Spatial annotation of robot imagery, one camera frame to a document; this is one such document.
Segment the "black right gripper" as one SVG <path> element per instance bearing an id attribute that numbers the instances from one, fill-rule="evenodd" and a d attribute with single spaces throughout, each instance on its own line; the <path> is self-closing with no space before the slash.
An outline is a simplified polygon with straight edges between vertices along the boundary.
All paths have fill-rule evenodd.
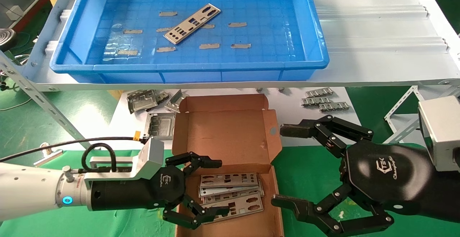
<path id="1" fill-rule="evenodd" d="M 273 195 L 271 204 L 291 210 L 297 221 L 315 225 L 328 237 L 382 232 L 394 223 L 384 210 L 458 223 L 459 173 L 437 171 L 427 150 L 370 142 L 373 134 L 371 129 L 332 115 L 303 119 L 299 124 L 282 124 L 281 136 L 314 138 L 334 157 L 344 158 L 347 183 L 317 204 L 278 194 Z M 347 149 L 338 136 L 356 144 Z M 372 215 L 335 220 L 329 212 L 347 197 Z"/>

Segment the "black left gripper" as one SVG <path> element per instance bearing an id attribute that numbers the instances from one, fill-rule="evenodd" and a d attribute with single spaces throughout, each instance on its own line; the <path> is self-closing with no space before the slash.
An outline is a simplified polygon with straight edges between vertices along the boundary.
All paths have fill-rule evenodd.
<path id="1" fill-rule="evenodd" d="M 203 223 L 209 223 L 219 215 L 228 215 L 228 206 L 204 208 L 185 194 L 186 177 L 198 168 L 220 168 L 222 160 L 194 152 L 182 153 L 165 159 L 164 168 L 151 179 L 95 181 L 91 188 L 91 210 L 126 210 L 164 208 L 162 219 L 180 227 L 195 230 Z M 176 168 L 186 165 L 183 170 Z M 174 211 L 182 204 L 193 217 Z"/>

